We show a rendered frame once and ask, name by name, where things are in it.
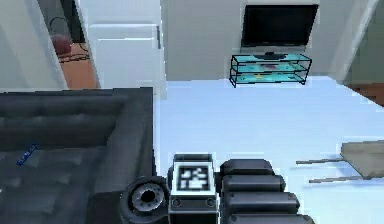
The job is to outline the dark red round object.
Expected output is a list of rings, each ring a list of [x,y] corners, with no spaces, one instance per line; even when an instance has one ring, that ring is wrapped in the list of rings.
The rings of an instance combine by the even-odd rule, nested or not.
[[[71,40],[62,34],[54,34],[51,41],[57,55],[65,55],[71,52]]]

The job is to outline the blue remote control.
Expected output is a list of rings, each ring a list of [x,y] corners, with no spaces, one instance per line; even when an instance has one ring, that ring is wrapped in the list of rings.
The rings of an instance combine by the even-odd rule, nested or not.
[[[37,144],[32,144],[27,151],[25,151],[22,156],[17,160],[16,165],[22,166],[28,158],[33,154],[33,152],[38,148]]]

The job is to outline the dark grey sofa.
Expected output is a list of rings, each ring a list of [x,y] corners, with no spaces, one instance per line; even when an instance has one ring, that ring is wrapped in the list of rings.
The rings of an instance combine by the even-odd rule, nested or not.
[[[153,173],[152,124],[150,88],[0,93],[0,224],[122,224],[122,192]]]

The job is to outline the black television set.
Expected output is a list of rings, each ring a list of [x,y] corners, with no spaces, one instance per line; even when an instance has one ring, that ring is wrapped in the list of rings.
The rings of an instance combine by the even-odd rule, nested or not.
[[[306,46],[319,5],[246,5],[242,47]]]

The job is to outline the white room door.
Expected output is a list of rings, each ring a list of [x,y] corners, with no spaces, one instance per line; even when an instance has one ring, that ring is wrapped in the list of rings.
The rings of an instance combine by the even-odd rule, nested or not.
[[[160,0],[76,0],[98,84],[166,97]],[[160,26],[161,49],[156,26]]]

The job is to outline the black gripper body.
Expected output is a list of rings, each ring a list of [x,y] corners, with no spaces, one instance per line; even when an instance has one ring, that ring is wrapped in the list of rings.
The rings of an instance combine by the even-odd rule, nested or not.
[[[168,224],[169,190],[161,176],[141,177],[120,197],[123,224]]]

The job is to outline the teal glass television stand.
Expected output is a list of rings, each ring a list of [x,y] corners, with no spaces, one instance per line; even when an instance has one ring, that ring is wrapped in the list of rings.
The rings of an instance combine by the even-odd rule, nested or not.
[[[240,84],[300,83],[306,84],[312,59],[303,54],[233,55],[229,81]]]

